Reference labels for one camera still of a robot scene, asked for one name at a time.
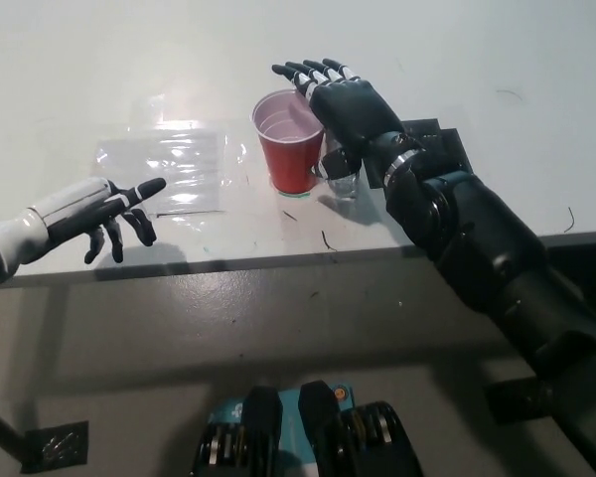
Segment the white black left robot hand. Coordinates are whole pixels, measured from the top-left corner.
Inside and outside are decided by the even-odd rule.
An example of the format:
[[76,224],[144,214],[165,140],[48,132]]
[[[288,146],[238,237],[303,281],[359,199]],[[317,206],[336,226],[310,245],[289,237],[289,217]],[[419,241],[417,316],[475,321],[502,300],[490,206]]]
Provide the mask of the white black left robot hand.
[[123,218],[134,229],[140,242],[150,246],[156,233],[139,205],[166,187],[163,178],[153,178],[133,188],[123,189],[111,180],[90,177],[38,202],[32,210],[42,219],[48,234],[33,255],[37,260],[61,244],[80,235],[89,236],[84,262],[91,264],[109,239],[112,258],[123,261],[123,242],[117,219]]

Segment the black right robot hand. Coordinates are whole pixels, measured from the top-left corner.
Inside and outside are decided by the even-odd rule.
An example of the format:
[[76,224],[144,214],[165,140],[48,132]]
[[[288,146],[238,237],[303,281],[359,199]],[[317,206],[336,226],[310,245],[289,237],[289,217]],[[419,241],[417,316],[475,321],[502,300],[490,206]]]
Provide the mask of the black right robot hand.
[[314,167],[326,180],[340,180],[366,169],[370,187],[383,186],[389,154],[376,146],[403,132],[403,126],[372,84],[348,66],[332,60],[273,65],[304,96],[310,110],[338,146]]

